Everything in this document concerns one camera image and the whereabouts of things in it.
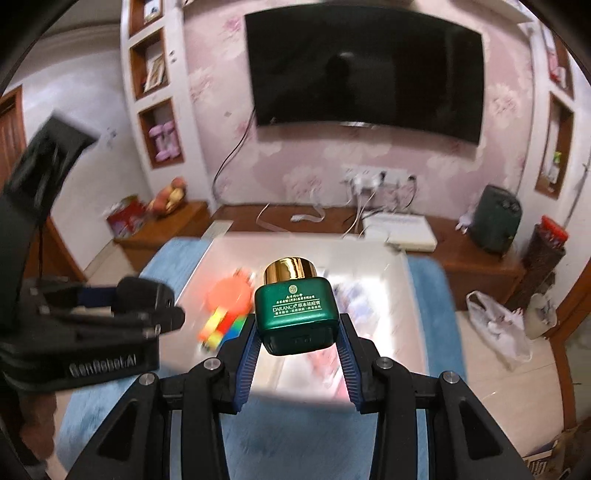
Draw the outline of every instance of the blue cloth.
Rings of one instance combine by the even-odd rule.
[[[175,238],[142,272],[167,283],[178,297],[209,242]],[[408,257],[423,324],[428,373],[454,370],[465,378],[462,344],[447,280],[425,257]],[[174,374],[162,367],[161,377]],[[83,388],[72,394],[57,440],[60,462],[70,469],[92,434],[134,378]],[[418,478],[428,478],[427,433],[417,412]],[[221,415],[232,480],[361,480],[369,477],[377,415],[354,408],[311,406],[252,395],[237,416]],[[180,437],[173,431],[175,442]],[[180,479],[178,442],[171,445],[171,479]]]

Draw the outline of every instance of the gold lid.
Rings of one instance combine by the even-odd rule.
[[[316,269],[309,260],[300,257],[286,257],[273,262],[265,270],[265,285],[280,281],[311,278],[316,276]]]

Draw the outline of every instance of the dark green speaker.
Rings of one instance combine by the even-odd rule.
[[[474,243],[487,252],[505,254],[521,221],[521,204],[508,190],[487,185],[468,229]]]

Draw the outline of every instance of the wooden door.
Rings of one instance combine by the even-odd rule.
[[[574,284],[567,297],[560,304],[560,307],[558,307],[556,312],[558,315],[558,325],[545,334],[550,340],[554,359],[556,360],[556,370],[558,370],[558,381],[562,394],[565,429],[573,428],[577,424],[574,387],[566,352],[566,341],[590,312],[591,262],[587,263],[577,283]]]
[[[22,121],[22,87],[0,98],[0,187],[12,173],[15,163],[27,146]],[[43,227],[43,274],[65,276],[72,280],[86,281],[74,262],[51,218]],[[39,275],[39,234],[31,244],[31,252],[24,277]]]

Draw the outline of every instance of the orange plush toy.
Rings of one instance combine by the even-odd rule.
[[[184,203],[187,195],[187,183],[182,177],[176,177],[170,185],[158,192],[148,205],[148,211],[156,216],[167,216]]]

